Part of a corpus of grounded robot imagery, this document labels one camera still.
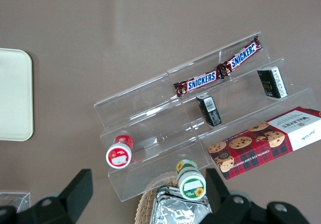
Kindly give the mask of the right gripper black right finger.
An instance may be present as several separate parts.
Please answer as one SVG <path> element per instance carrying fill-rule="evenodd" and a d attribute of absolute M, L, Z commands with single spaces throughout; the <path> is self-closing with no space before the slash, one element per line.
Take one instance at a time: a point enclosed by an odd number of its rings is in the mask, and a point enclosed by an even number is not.
<path fill-rule="evenodd" d="M 264 209 L 241 194 L 231 194 L 214 168 L 206 170 L 206 196 L 212 212 L 202 223 L 309 223 L 289 203 L 274 201 Z"/>

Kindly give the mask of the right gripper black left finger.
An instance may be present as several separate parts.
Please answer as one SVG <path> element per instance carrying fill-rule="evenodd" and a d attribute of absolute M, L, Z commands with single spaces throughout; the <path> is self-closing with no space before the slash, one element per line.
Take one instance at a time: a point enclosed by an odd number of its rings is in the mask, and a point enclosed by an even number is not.
<path fill-rule="evenodd" d="M 17 212 L 1 206 L 1 223 L 76 223 L 93 196 L 92 170 L 82 169 L 57 197 L 46 197 Z"/>

